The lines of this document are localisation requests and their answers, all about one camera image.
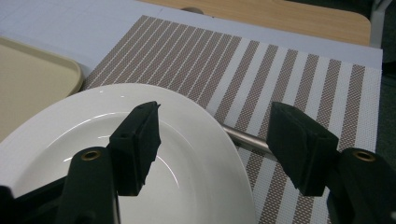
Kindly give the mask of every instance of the white plate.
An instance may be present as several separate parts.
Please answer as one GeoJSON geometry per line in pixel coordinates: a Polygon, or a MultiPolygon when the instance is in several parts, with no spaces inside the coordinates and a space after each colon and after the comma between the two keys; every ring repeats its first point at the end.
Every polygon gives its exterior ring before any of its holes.
{"type": "Polygon", "coordinates": [[[15,196],[67,174],[69,158],[106,146],[132,109],[159,109],[162,144],[137,197],[120,197],[122,223],[254,223],[248,177],[233,142],[190,99],[166,89],[118,84],[70,96],[0,144],[0,184],[15,196]]]}

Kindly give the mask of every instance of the woven placemat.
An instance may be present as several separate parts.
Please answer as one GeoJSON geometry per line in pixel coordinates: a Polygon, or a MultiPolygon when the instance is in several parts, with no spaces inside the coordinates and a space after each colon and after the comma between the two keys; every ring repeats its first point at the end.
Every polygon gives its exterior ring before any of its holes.
{"type": "MultiPolygon", "coordinates": [[[[216,120],[264,138],[270,104],[294,105],[340,138],[375,150],[378,69],[141,17],[97,65],[83,90],[147,83],[179,92],[216,120]]],[[[302,197],[271,155],[238,148],[258,223],[325,223],[326,199],[302,197]]]]}

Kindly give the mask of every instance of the beige tray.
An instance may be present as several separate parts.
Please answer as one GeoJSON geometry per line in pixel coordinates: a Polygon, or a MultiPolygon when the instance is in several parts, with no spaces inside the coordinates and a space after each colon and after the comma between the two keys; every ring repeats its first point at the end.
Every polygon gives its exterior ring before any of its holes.
{"type": "Polygon", "coordinates": [[[81,84],[76,62],[0,37],[0,142],[81,84]]]}

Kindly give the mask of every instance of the gray stripe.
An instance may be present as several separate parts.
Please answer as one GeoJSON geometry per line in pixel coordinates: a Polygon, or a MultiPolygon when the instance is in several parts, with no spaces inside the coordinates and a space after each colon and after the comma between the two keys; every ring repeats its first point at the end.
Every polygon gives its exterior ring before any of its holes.
{"type": "MultiPolygon", "coordinates": [[[[293,69],[294,62],[297,58],[298,51],[294,49],[289,49],[286,55],[285,61],[282,65],[282,70],[280,71],[279,78],[271,97],[271,102],[281,102],[283,96],[285,95],[286,88],[288,87],[291,71],[293,69]]],[[[259,137],[265,138],[267,135],[268,122],[270,118],[271,104],[268,106],[265,112],[264,120],[262,121],[262,126],[260,127],[259,137]]]]}
{"type": "MultiPolygon", "coordinates": [[[[259,101],[260,94],[262,93],[262,87],[264,86],[265,80],[271,69],[271,65],[274,61],[277,51],[277,46],[270,45],[265,52],[264,58],[260,65],[258,74],[253,82],[252,88],[249,91],[248,97],[245,101],[244,107],[241,114],[239,115],[238,121],[235,124],[235,128],[245,132],[248,124],[251,120],[251,116],[254,111],[254,107],[259,101]]],[[[259,175],[260,167],[262,164],[263,156],[257,152],[252,153],[247,162],[247,176],[250,182],[250,186],[254,189],[256,185],[257,176],[259,175]]]]}
{"type": "MultiPolygon", "coordinates": [[[[314,80],[315,71],[318,65],[318,55],[308,55],[306,60],[301,84],[297,93],[294,106],[305,111],[308,102],[309,92],[311,90],[312,81],[314,80]]],[[[299,194],[294,212],[293,223],[306,223],[311,218],[314,198],[304,197],[299,194]]]]}
{"type": "Polygon", "coordinates": [[[354,147],[356,131],[358,128],[359,107],[361,103],[361,88],[363,85],[365,68],[354,64],[349,81],[346,99],[346,112],[344,115],[343,131],[341,132],[339,148],[354,147]]]}
{"type": "Polygon", "coordinates": [[[224,72],[227,69],[227,66],[230,63],[230,60],[233,57],[233,54],[235,53],[235,50],[238,47],[241,39],[242,38],[236,36],[232,37],[230,46],[224,51],[223,56],[221,56],[219,66],[215,69],[213,76],[207,82],[207,85],[205,86],[203,93],[197,102],[201,107],[206,108],[207,104],[209,104],[209,101],[212,98],[216,87],[219,85],[221,77],[224,75],[224,72]]]}
{"type": "Polygon", "coordinates": [[[166,74],[164,74],[160,83],[157,84],[158,86],[163,88],[167,88],[169,86],[169,84],[177,74],[178,69],[185,62],[187,56],[193,50],[193,47],[195,46],[197,41],[199,41],[199,38],[202,36],[203,33],[204,33],[203,29],[196,29],[191,39],[188,40],[188,42],[186,42],[186,44],[183,46],[184,49],[180,50],[180,52],[177,55],[177,58],[174,59],[174,62],[168,68],[166,74]]]}
{"type": "Polygon", "coordinates": [[[140,65],[141,68],[136,69],[135,76],[132,75],[129,82],[147,83],[165,55],[176,44],[182,30],[184,29],[179,24],[172,22],[169,29],[161,35],[162,38],[158,40],[157,45],[153,47],[152,55],[140,65]]]}
{"type": "Polygon", "coordinates": [[[303,224],[309,222],[309,219],[312,216],[314,199],[314,197],[305,197],[301,193],[298,195],[296,210],[294,212],[292,223],[303,224]]]}
{"type": "Polygon", "coordinates": [[[119,82],[137,82],[154,58],[160,53],[163,44],[166,43],[169,36],[175,31],[175,28],[175,25],[172,26],[169,21],[164,22],[156,32],[156,35],[148,41],[148,45],[142,49],[142,52],[138,53],[140,56],[136,56],[133,63],[129,65],[132,72],[128,74],[125,73],[123,78],[120,78],[119,82]]]}
{"type": "Polygon", "coordinates": [[[208,60],[207,66],[204,68],[201,76],[196,80],[196,83],[194,84],[192,90],[188,95],[188,97],[193,101],[197,101],[199,99],[199,96],[202,94],[202,91],[205,88],[206,82],[213,76],[214,71],[219,65],[219,61],[222,58],[222,55],[226,51],[227,47],[230,45],[230,42],[230,35],[224,35],[219,40],[219,44],[213,52],[212,57],[208,60]]]}
{"type": "Polygon", "coordinates": [[[253,58],[254,52],[256,51],[258,46],[259,42],[257,41],[250,41],[247,46],[244,57],[242,58],[241,63],[238,65],[238,68],[236,69],[230,86],[228,87],[223,99],[221,100],[218,111],[216,111],[215,119],[217,119],[220,123],[224,122],[225,117],[230,110],[233,99],[235,98],[235,95],[239,90],[245,73],[248,70],[248,66],[250,65],[251,59],[253,58]]]}
{"type": "Polygon", "coordinates": [[[169,71],[171,65],[181,53],[181,50],[190,42],[190,39],[194,35],[195,31],[196,29],[194,27],[181,25],[181,30],[176,33],[176,35],[179,35],[179,39],[177,40],[175,45],[172,46],[172,48],[165,55],[165,57],[161,58],[162,61],[156,68],[150,80],[148,81],[148,84],[157,85],[163,79],[163,77],[169,71]]]}
{"type": "Polygon", "coordinates": [[[119,57],[122,57],[123,48],[126,48],[124,46],[132,45],[138,37],[141,36],[141,33],[144,33],[145,30],[141,29],[144,24],[146,24],[146,22],[152,23],[153,21],[153,18],[147,16],[141,17],[84,80],[82,90],[85,91],[87,89],[100,86],[103,80],[108,76],[109,71],[111,71],[114,65],[117,64],[119,57]]]}
{"type": "Polygon", "coordinates": [[[282,166],[277,163],[273,178],[271,179],[270,189],[265,199],[264,208],[262,209],[262,215],[260,216],[260,223],[276,223],[276,217],[287,179],[288,176],[283,172],[282,166]]]}
{"type": "Polygon", "coordinates": [[[148,38],[142,38],[143,43],[142,46],[138,50],[131,50],[128,54],[127,60],[123,61],[122,69],[118,69],[120,71],[117,78],[113,80],[113,82],[109,83],[124,83],[128,81],[128,78],[133,74],[133,72],[137,69],[137,66],[142,63],[145,57],[151,52],[152,47],[157,44],[158,37],[161,36],[164,31],[169,27],[169,21],[159,20],[154,23],[154,29],[152,29],[149,33],[150,36],[148,38]]]}
{"type": "MultiPolygon", "coordinates": [[[[320,106],[318,109],[317,122],[319,122],[326,129],[329,128],[330,117],[332,114],[332,102],[334,100],[335,90],[337,88],[337,79],[339,76],[340,67],[340,61],[330,60],[324,82],[320,106]]],[[[313,205],[313,197],[304,197],[300,194],[297,200],[293,223],[307,222],[311,218],[313,205]]]]}
{"type": "MultiPolygon", "coordinates": [[[[285,61],[282,64],[282,69],[280,70],[279,78],[277,80],[273,95],[271,97],[271,102],[281,102],[283,100],[286,88],[288,87],[291,71],[297,58],[297,54],[297,50],[288,50],[285,61]]],[[[264,120],[260,128],[260,137],[263,137],[267,133],[270,111],[271,106],[269,105],[267,111],[265,112],[264,120]]],[[[265,200],[264,208],[262,209],[260,220],[265,220],[265,222],[268,223],[276,222],[276,217],[279,212],[286,181],[287,176],[283,172],[280,164],[277,163],[273,178],[271,179],[270,189],[265,200]]]]}
{"type": "Polygon", "coordinates": [[[312,81],[314,80],[318,65],[318,59],[319,56],[313,54],[309,54],[306,59],[303,76],[294,102],[294,106],[302,111],[305,111],[306,103],[308,102],[309,92],[311,91],[312,81]]]}
{"type": "Polygon", "coordinates": [[[330,115],[332,114],[332,102],[337,88],[337,78],[340,67],[340,61],[330,60],[317,116],[317,122],[325,128],[329,127],[330,115]]]}
{"type": "Polygon", "coordinates": [[[160,21],[154,20],[149,26],[145,25],[145,29],[139,31],[136,39],[130,42],[130,45],[122,49],[121,53],[114,60],[115,64],[111,66],[111,70],[106,72],[107,77],[100,85],[113,83],[120,76],[121,71],[125,68],[126,64],[132,60],[136,53],[145,45],[145,40],[152,36],[152,32],[158,29],[161,24],[160,21]]]}
{"type": "Polygon", "coordinates": [[[242,132],[246,131],[253,114],[254,107],[256,107],[256,104],[259,101],[260,94],[262,93],[262,87],[264,86],[265,80],[270,72],[276,51],[277,46],[270,45],[265,52],[257,76],[254,79],[253,85],[248,93],[247,100],[244,103],[244,107],[242,108],[241,114],[239,115],[238,121],[235,125],[235,128],[242,132]]]}
{"type": "Polygon", "coordinates": [[[214,33],[210,40],[207,41],[207,46],[204,51],[201,52],[201,56],[196,60],[189,75],[185,77],[183,84],[179,87],[178,93],[187,96],[192,87],[196,84],[197,79],[201,78],[208,63],[212,60],[213,53],[216,51],[220,38],[220,33],[214,33]]]}
{"type": "Polygon", "coordinates": [[[190,74],[190,70],[194,67],[194,64],[199,60],[199,56],[206,49],[208,42],[210,42],[210,37],[213,35],[211,31],[205,31],[203,36],[199,39],[196,46],[192,49],[189,56],[185,59],[182,66],[179,68],[178,72],[173,78],[173,81],[169,85],[168,89],[171,91],[177,91],[183,84],[184,78],[190,74]]]}

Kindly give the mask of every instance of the metal rod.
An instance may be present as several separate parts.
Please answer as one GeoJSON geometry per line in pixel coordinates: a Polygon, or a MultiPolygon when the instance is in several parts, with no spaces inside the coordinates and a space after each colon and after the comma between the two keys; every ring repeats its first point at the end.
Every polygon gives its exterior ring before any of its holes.
{"type": "Polygon", "coordinates": [[[248,150],[256,150],[261,153],[273,154],[265,141],[260,139],[259,137],[251,135],[249,133],[243,133],[236,130],[235,128],[229,127],[224,124],[220,125],[223,130],[230,136],[231,140],[233,140],[236,146],[248,150]]]}

